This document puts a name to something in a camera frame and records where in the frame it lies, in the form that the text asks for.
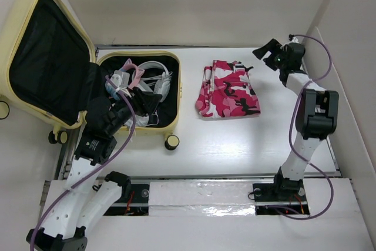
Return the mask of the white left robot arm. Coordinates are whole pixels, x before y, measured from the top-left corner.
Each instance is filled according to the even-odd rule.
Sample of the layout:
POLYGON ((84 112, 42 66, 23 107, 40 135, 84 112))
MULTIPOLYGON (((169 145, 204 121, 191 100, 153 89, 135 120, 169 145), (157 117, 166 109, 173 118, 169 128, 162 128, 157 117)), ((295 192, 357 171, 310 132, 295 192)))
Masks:
POLYGON ((120 100, 101 96, 88 103, 86 126, 75 150, 64 191, 47 208, 26 237, 31 250, 85 250, 88 233, 109 207, 129 199, 130 177, 119 172, 107 175, 89 200, 100 171, 117 153, 115 133, 136 116, 155 112, 162 96, 135 87, 117 90, 120 100))

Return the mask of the pink camouflage shorts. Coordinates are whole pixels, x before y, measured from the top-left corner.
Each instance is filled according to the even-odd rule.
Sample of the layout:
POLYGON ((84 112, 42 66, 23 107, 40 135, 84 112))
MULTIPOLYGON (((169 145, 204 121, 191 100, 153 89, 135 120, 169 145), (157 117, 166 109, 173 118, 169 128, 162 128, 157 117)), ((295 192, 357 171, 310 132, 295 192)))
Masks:
POLYGON ((211 119, 260 115, 259 99, 250 82, 253 68, 218 59, 205 66, 195 104, 198 114, 211 119))

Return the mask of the white grey headphones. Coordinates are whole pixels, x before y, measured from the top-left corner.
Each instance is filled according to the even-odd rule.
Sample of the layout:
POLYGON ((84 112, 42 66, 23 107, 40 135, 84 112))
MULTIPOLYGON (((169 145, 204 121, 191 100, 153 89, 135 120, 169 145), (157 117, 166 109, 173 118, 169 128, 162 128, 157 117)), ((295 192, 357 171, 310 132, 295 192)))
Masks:
POLYGON ((137 85, 141 91, 161 95, 160 103, 162 103, 169 94, 173 72, 169 71, 164 64, 158 61, 147 61, 141 63, 138 67, 144 70, 144 72, 148 69, 160 69, 162 71, 160 75, 141 77, 137 85))

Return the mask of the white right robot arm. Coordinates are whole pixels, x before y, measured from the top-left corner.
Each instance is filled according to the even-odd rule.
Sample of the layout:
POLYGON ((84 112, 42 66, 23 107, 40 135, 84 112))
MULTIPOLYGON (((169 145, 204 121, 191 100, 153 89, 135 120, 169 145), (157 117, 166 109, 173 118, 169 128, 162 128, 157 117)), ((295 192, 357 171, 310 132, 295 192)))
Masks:
POLYGON ((271 39, 253 51, 274 71, 282 84, 297 95, 290 129, 296 131, 287 160, 279 167, 272 183, 255 183, 251 195, 257 202, 288 201, 303 189, 303 178, 315 150, 335 132, 339 94, 320 87, 301 68, 306 48, 292 36, 289 43, 271 39))

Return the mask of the white towel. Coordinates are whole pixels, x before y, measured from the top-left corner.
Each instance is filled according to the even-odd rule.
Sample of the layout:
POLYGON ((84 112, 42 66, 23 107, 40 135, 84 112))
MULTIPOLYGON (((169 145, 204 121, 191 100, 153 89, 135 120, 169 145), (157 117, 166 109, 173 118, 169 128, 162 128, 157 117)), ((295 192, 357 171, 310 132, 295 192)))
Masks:
POLYGON ((143 128, 147 126, 155 126, 159 123, 159 117, 157 115, 151 116, 139 116, 136 115, 136 127, 143 128))

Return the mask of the blue pink cat headphones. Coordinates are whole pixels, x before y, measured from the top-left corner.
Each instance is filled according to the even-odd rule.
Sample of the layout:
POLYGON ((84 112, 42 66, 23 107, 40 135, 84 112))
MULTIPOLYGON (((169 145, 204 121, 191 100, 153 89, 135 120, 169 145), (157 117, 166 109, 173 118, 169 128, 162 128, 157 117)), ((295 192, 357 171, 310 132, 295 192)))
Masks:
POLYGON ((144 70, 140 69, 137 65, 135 65, 130 58, 126 60, 124 65, 118 69, 119 71, 124 71, 130 74, 128 87, 126 89, 117 89, 116 94, 111 96, 112 98, 119 100, 120 97, 117 95, 118 90, 127 91, 129 89, 133 89, 139 83, 140 78, 144 74, 144 70))

